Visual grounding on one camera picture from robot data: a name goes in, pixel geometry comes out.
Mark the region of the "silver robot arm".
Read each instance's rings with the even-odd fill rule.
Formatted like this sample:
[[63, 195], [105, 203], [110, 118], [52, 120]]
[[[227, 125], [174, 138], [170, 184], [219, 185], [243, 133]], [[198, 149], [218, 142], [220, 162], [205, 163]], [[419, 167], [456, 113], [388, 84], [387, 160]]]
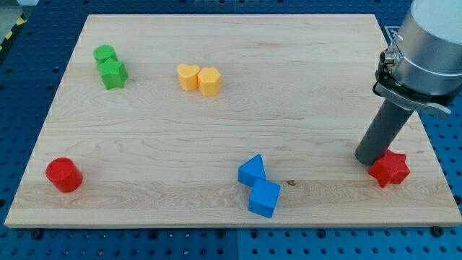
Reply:
[[374, 91], [385, 99], [381, 114], [448, 117], [461, 91], [461, 0], [413, 0], [380, 54], [376, 78]]

